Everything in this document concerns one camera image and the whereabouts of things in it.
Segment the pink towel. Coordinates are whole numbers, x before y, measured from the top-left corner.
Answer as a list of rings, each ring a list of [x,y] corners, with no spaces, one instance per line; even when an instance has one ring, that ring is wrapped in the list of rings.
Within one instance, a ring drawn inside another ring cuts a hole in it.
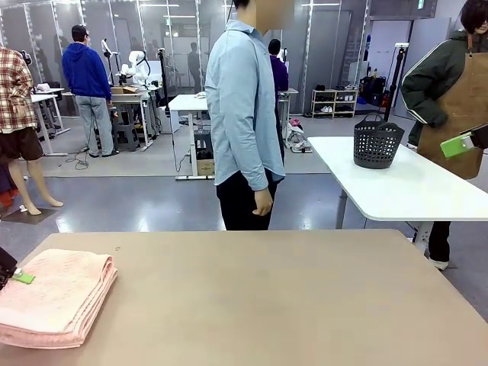
[[[108,254],[46,249],[24,267],[34,279],[0,290],[0,344],[33,349],[81,346],[117,277]]]

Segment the person's right forearm blue sleeve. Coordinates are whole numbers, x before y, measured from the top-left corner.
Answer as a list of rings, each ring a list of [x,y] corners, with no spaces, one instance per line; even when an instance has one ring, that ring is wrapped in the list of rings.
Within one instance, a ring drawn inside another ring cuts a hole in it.
[[[265,168],[257,149],[238,151],[236,153],[236,162],[253,191],[262,191],[268,187]]]

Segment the person's right hand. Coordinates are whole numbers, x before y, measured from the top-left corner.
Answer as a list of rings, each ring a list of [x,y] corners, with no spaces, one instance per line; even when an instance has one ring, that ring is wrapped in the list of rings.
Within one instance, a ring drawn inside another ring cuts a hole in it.
[[[253,210],[253,214],[256,216],[266,216],[270,213],[273,205],[273,198],[268,188],[254,192],[256,208]]]

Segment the white table with rounded corners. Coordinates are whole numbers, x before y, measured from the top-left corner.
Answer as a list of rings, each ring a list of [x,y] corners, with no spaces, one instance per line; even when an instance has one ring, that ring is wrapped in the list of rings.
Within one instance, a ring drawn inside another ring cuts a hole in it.
[[[309,142],[342,189],[338,230],[348,201],[369,220],[414,223],[418,249],[426,248],[435,222],[488,221],[485,191],[405,146],[399,146],[388,169],[374,170],[354,163],[351,137],[315,136]]]

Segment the dark perforated laundry basket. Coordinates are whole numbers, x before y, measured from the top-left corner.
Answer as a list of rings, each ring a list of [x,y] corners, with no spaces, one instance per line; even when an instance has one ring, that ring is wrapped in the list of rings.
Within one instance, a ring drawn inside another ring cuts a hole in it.
[[[366,169],[388,169],[405,130],[380,114],[367,114],[354,126],[354,163]]]

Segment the black equipment cases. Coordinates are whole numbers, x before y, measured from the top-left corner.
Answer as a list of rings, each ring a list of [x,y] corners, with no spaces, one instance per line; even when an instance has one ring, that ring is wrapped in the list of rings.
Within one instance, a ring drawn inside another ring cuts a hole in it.
[[[360,80],[359,96],[367,103],[376,107],[380,107],[386,86],[385,77],[365,76]]]

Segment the white shoe rack shelf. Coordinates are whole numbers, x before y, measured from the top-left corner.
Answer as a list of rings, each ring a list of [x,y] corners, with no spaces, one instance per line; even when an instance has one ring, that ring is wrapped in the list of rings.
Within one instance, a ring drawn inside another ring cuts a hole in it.
[[[312,90],[312,118],[354,117],[358,100],[356,88]]]

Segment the heap of clothes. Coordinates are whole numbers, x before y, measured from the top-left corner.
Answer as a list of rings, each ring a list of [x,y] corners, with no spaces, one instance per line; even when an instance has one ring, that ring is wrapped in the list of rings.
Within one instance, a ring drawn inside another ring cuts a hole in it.
[[[293,153],[311,153],[312,147],[304,135],[303,128],[298,119],[290,119],[287,122],[286,143]]]

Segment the gray step stool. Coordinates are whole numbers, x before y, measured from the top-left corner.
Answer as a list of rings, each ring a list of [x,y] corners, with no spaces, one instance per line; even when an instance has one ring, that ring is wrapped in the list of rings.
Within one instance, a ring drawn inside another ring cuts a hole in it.
[[[135,152],[140,147],[133,124],[115,123],[112,127],[114,147],[120,151]]]

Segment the mannequin in plaid shirt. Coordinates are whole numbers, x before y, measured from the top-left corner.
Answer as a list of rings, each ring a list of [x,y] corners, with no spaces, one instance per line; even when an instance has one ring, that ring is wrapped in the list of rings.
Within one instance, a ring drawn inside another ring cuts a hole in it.
[[[37,121],[31,100],[34,80],[23,56],[0,46],[0,163],[6,164],[27,212],[38,216],[24,181],[20,160],[37,185],[42,198],[53,207],[63,202],[53,198],[43,176],[40,159],[43,149],[37,138]]]

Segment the white desk with thin legs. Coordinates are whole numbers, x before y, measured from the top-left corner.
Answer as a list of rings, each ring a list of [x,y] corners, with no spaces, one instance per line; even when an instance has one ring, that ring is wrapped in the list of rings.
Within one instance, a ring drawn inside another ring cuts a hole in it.
[[[60,111],[59,111],[59,106],[57,104],[56,95],[55,94],[49,94],[46,92],[35,93],[35,94],[31,95],[31,100],[32,100],[33,105],[34,105],[34,111],[37,115],[37,119],[38,119],[38,122],[40,125],[40,131],[42,132],[44,142],[46,145],[46,149],[44,150],[43,154],[46,157],[67,157],[69,155],[67,152],[55,152],[53,150],[53,147],[51,145],[50,138],[49,138],[49,133],[48,133],[46,123],[45,123],[44,118],[43,118],[43,113],[41,110],[42,107],[45,107],[47,109],[47,116],[50,118],[50,121],[53,123],[53,118],[52,118],[52,115],[50,113],[49,106],[46,103],[46,101],[52,101],[53,106],[55,108],[56,117],[57,117],[57,120],[58,120],[58,123],[60,126],[59,131],[54,130],[54,136],[60,136],[64,133],[68,133],[71,129],[64,127],[63,119],[62,119],[62,116],[61,116]]]

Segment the gray robot workbench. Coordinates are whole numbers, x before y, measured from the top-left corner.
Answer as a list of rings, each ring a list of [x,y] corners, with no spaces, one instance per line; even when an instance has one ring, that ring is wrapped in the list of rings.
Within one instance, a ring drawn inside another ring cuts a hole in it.
[[[111,122],[133,124],[139,138],[140,151],[151,147],[161,133],[161,120],[156,105],[156,91],[139,88],[136,94],[111,94]]]

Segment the person in blue hoodie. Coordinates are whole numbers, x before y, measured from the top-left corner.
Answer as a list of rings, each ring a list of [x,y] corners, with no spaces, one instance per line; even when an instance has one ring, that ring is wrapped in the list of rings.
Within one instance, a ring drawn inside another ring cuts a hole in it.
[[[72,42],[63,53],[63,73],[83,120],[88,154],[92,158],[115,156],[108,111],[111,87],[101,57],[88,45],[88,31],[77,24]]]

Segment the person in light blue shirt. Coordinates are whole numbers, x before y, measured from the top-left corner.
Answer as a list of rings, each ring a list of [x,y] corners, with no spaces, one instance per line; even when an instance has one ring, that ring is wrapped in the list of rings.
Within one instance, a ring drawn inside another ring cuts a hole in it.
[[[233,0],[233,4],[236,19],[227,21],[213,45],[205,81],[214,184],[227,230],[262,231],[269,228],[272,209],[263,217],[252,213],[254,191],[239,170],[236,153],[258,150],[274,203],[285,170],[273,72],[263,37],[292,22],[294,0]]]

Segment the black stool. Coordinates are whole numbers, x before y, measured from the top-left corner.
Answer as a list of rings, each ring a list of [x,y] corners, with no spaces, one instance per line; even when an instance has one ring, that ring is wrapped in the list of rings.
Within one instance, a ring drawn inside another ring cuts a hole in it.
[[[194,144],[197,153],[213,153],[209,130],[194,130]]]

